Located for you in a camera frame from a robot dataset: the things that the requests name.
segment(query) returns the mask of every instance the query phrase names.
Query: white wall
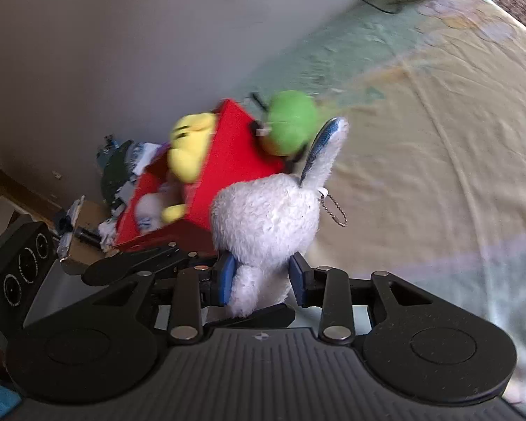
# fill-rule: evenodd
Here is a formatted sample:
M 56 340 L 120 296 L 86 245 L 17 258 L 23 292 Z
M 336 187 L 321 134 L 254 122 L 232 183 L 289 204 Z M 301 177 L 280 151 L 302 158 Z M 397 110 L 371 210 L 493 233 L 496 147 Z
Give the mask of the white wall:
M 0 165 L 64 205 L 98 199 L 104 134 L 164 142 L 177 118 L 351 4 L 0 0 Z

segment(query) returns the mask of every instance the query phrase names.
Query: beige bedsheet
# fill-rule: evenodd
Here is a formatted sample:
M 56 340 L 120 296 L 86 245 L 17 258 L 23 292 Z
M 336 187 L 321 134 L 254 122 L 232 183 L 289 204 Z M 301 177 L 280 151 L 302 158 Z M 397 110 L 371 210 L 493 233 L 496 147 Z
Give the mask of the beige bedsheet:
M 422 45 L 324 99 L 351 122 L 328 183 L 349 225 L 322 215 L 315 263 L 405 275 L 526 234 L 526 29 L 485 0 L 422 10 Z

